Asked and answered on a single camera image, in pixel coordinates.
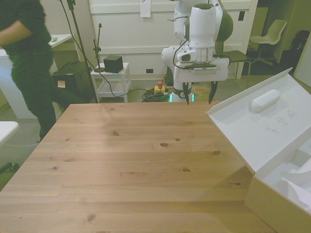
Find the chair leg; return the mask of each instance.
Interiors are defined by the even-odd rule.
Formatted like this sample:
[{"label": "chair leg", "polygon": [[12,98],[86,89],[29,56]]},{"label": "chair leg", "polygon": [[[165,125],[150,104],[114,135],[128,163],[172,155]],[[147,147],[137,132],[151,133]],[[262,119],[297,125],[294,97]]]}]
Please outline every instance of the chair leg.
[{"label": "chair leg", "polygon": [[252,61],[252,65],[255,64],[256,62],[263,62],[267,65],[273,66],[272,62],[268,62],[268,61],[272,61],[274,60],[273,58],[261,58],[261,53],[262,53],[262,48],[260,48],[259,50],[259,55],[257,58],[251,58]]}]

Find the black box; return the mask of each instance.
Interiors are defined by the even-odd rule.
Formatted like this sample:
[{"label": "black box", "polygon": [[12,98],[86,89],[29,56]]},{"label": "black box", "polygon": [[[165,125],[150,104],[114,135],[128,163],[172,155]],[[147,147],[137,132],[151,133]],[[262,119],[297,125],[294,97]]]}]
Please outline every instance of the black box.
[{"label": "black box", "polygon": [[109,55],[104,58],[105,72],[119,73],[123,70],[123,61],[121,56]]},{"label": "black box", "polygon": [[90,102],[93,99],[93,89],[85,62],[67,63],[53,73],[52,80],[56,86],[58,81],[65,82],[65,89]]}]

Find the black cube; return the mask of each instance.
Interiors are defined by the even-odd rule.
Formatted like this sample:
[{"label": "black cube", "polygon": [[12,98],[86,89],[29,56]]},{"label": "black cube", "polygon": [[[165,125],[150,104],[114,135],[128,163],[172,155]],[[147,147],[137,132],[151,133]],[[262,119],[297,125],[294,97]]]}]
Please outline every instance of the black cube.
[{"label": "black cube", "polygon": [[105,72],[119,73],[123,70],[123,61],[121,56],[109,55],[104,58]]}]

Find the cardboard box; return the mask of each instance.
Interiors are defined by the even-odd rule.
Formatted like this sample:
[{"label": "cardboard box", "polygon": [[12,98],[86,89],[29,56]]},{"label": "cardboard box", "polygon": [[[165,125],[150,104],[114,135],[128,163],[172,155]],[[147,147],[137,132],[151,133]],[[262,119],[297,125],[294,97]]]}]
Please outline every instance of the cardboard box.
[{"label": "cardboard box", "polygon": [[311,95],[290,70],[207,115],[254,174],[245,205],[278,233],[311,233]]}]

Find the open box lid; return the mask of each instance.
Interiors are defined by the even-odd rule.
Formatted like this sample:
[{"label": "open box lid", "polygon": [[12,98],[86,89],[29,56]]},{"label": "open box lid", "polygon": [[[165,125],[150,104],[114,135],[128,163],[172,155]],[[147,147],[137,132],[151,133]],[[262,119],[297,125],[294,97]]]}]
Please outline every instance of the open box lid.
[{"label": "open box lid", "polygon": [[289,152],[293,158],[311,137],[311,95],[288,74],[290,70],[207,112],[253,174],[276,168]]}]

